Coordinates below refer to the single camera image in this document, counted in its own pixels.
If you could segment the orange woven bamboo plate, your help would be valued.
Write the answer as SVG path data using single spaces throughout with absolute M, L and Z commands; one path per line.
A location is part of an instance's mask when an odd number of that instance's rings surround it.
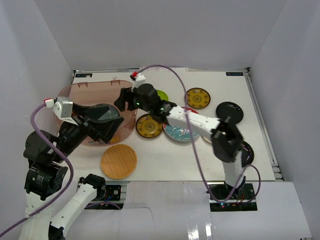
M 131 175 L 138 164 L 134 149 L 126 144 L 109 147 L 101 157 L 102 172 L 113 180 L 122 180 Z

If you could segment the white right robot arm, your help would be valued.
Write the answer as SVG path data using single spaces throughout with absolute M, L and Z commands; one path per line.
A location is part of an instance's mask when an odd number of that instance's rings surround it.
M 237 126 L 228 121 L 187 111 L 176 103 L 162 100 L 149 83 L 136 87 L 122 88 L 114 102 L 121 111 L 141 109 L 152 118 L 167 126 L 195 131 L 211 140 L 213 153 L 223 165 L 226 200 L 236 200 L 244 193 L 245 177 L 242 168 L 243 136 Z

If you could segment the red plate with teal flower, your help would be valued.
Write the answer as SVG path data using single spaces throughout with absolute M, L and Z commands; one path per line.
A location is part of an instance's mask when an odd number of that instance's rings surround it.
M 192 140 L 197 140 L 200 137 L 200 134 L 194 131 L 190 134 L 190 131 L 183 127 L 170 126 L 166 124 L 163 124 L 162 127 L 166 135 L 176 143 L 188 144 L 191 143 Z

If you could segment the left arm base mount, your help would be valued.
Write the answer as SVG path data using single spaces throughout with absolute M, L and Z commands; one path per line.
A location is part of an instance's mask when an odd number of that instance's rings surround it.
M 127 187 L 120 184 L 106 184 L 97 197 L 87 204 L 86 210 L 121 210 L 126 199 Z

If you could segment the blue-green glazed plate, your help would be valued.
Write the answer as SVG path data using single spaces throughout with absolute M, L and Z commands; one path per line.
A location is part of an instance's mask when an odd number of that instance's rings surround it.
M 120 117 L 120 113 L 118 111 L 118 109 L 111 105 L 111 104 L 107 104 L 107 103 L 103 103 L 102 106 L 104 108 L 108 107 L 108 111 L 106 111 L 98 120 L 99 121 L 104 121 L 104 120 L 108 120 L 108 119 L 113 119 L 113 118 L 117 118 Z

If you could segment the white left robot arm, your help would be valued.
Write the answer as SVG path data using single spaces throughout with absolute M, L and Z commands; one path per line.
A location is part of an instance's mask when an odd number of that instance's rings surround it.
M 28 159 L 29 170 L 24 189 L 26 191 L 25 218 L 19 238 L 21 240 L 64 240 L 73 222 L 82 210 L 93 201 L 105 196 L 106 180 L 90 173 L 79 179 L 80 185 L 75 195 L 56 215 L 52 216 L 54 201 L 66 191 L 72 180 L 62 186 L 67 172 L 74 176 L 74 168 L 68 156 L 86 137 L 94 140 L 111 140 L 123 122 L 119 115 L 112 116 L 110 105 L 72 105 L 68 119 L 64 119 L 59 135 L 54 136 L 40 130 L 35 116 L 41 104 L 30 117 L 34 128 L 25 141 L 23 156 Z

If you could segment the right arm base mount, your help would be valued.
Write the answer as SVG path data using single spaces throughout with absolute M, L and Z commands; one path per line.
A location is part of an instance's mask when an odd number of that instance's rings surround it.
M 229 191 L 226 186 L 221 184 L 208 185 L 215 197 L 222 201 L 227 198 Z M 212 213 L 222 212 L 255 212 L 258 210 L 256 191 L 252 183 L 246 183 L 239 193 L 234 193 L 225 203 L 216 202 L 209 195 L 209 206 Z

